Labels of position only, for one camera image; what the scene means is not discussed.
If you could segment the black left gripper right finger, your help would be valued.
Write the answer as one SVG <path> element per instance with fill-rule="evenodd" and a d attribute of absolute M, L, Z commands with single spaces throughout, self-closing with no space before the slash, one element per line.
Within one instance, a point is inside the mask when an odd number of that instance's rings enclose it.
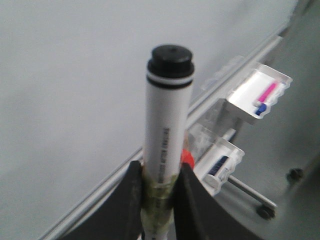
<path fill-rule="evenodd" d="M 211 197 L 187 163 L 176 182 L 174 224 L 178 240 L 245 240 L 247 229 Z"/>

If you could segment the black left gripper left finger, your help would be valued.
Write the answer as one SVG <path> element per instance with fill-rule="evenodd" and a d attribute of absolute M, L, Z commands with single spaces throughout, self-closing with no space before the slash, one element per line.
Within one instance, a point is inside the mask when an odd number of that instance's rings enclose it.
<path fill-rule="evenodd" d="M 142 167 L 132 161 L 112 194 L 62 240 L 136 240 L 142 232 Z"/>

